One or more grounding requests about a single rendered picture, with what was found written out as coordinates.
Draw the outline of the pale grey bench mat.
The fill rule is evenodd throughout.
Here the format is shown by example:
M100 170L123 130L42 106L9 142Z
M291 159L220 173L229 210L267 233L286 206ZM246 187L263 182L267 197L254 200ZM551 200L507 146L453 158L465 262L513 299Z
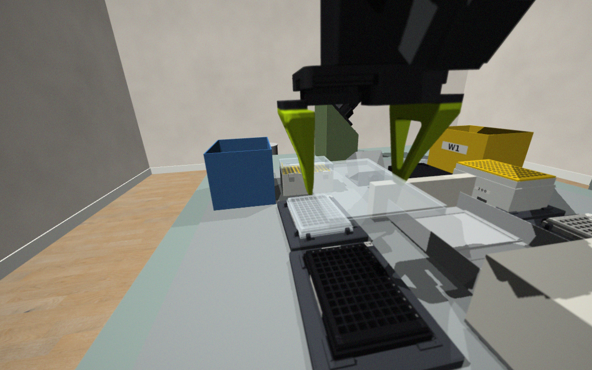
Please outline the pale grey bench mat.
M273 170L274 205L210 200L132 370L312 370ZM508 370L464 322L473 294L393 222L360 226L465 359Z

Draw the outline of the blue open-top bin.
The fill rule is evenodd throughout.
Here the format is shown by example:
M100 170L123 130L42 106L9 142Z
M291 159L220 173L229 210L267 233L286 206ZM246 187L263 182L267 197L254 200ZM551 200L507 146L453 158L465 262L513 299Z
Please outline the blue open-top bin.
M276 204L268 137L217 140L203 156L214 211Z

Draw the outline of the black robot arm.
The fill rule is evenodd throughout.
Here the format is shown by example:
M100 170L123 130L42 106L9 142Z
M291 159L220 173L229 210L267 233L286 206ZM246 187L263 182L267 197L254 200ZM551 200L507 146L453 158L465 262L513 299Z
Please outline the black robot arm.
M535 0L320 0L321 65L479 70Z

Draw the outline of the yellow open-top bin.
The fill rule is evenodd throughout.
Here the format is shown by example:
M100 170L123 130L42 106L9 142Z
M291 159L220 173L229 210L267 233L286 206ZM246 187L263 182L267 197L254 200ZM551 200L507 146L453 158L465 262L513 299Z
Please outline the yellow open-top bin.
M523 167L532 136L516 129L449 126L430 148L427 164L450 173L457 162L484 159Z

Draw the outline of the white multi-well plate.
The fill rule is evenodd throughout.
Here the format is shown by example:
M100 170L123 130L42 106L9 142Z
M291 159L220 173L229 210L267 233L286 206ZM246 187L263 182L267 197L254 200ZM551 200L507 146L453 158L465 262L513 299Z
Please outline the white multi-well plate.
M311 237L317 237L345 232L345 228L327 228L312 196L292 197L286 201L300 239L306 238L306 233L310 233Z

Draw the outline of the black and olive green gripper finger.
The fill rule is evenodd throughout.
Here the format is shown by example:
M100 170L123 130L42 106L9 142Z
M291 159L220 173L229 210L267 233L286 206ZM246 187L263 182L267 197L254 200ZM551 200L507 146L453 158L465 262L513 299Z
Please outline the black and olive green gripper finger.
M407 181L421 158L460 114L462 103L390 105L392 173ZM411 120L421 122L405 161L404 148Z
M315 112L307 108L280 110L277 108L286 133L298 155L305 188L312 196L315 162Z

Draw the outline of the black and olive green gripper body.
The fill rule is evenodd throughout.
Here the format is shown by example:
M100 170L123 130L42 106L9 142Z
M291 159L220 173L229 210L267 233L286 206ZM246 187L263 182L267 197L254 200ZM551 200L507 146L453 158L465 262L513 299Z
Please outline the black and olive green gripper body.
M357 104L359 95L366 106L462 103L464 94L441 94L448 73L409 63L303 66L293 73L293 91L300 91L300 99L277 101L277 107Z

